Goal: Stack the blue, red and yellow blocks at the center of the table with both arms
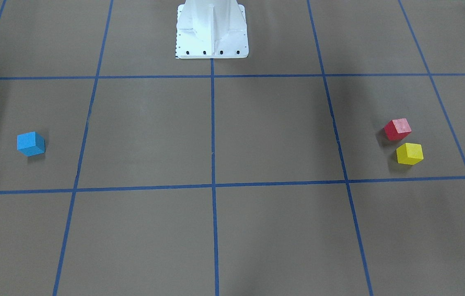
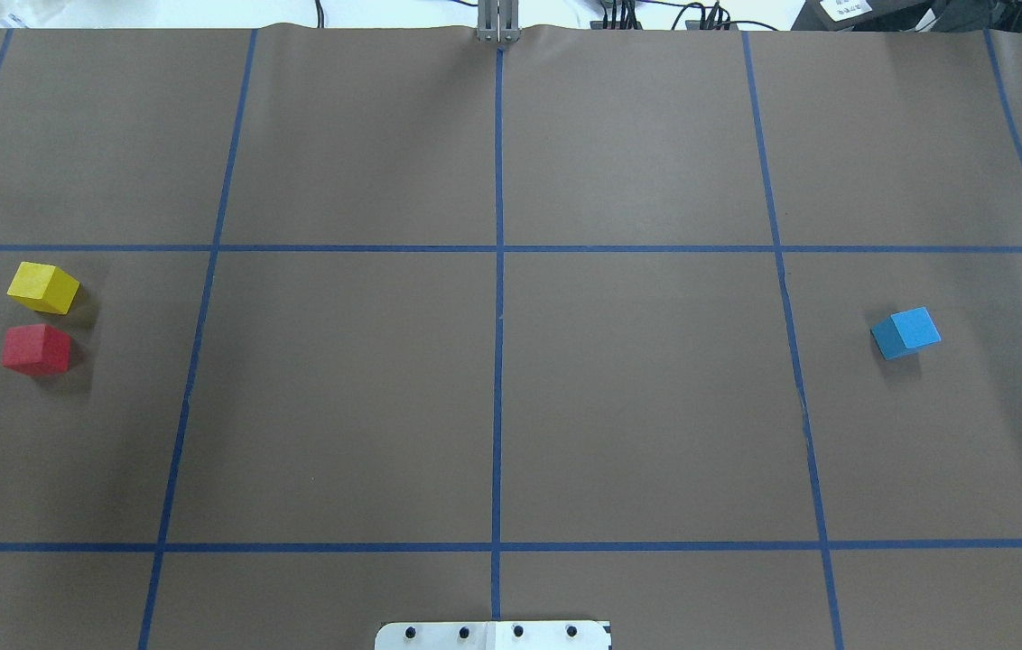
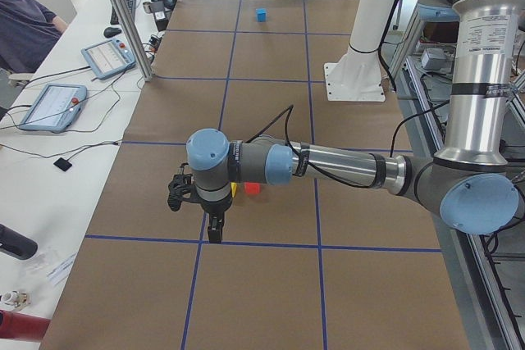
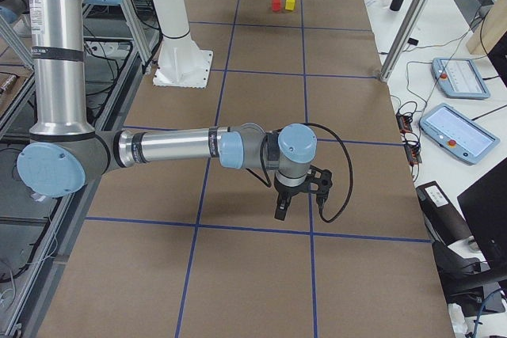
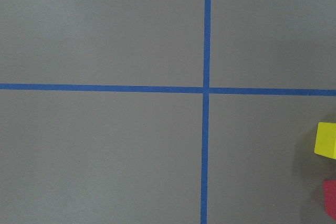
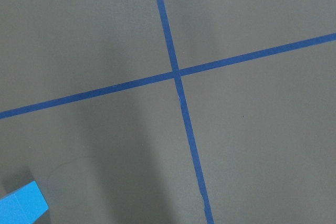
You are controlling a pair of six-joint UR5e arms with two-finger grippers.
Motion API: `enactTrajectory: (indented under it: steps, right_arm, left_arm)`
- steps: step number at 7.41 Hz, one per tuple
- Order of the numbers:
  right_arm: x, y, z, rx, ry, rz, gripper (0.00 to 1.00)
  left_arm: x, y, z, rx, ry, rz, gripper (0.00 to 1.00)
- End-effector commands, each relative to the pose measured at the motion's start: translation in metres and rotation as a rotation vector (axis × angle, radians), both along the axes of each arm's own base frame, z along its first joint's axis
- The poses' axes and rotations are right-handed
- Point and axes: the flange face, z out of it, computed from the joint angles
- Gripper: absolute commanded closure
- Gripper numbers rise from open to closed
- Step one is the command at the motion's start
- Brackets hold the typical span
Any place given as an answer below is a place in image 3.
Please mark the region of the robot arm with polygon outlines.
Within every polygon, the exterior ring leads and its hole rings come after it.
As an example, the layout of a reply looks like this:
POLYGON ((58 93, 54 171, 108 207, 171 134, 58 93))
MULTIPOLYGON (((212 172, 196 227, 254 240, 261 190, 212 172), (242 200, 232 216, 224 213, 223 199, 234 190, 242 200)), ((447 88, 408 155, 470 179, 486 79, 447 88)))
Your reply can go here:
POLYGON ((419 0, 419 7, 425 20, 446 15, 459 22, 445 145, 432 158, 383 157, 263 132, 231 142, 219 130, 203 129, 187 141, 187 162, 169 186, 170 208, 199 204, 209 216, 209 241, 220 243, 232 184, 278 185, 310 176, 386 189, 466 234, 489 234, 509 223, 520 197, 499 146, 524 0, 419 0))

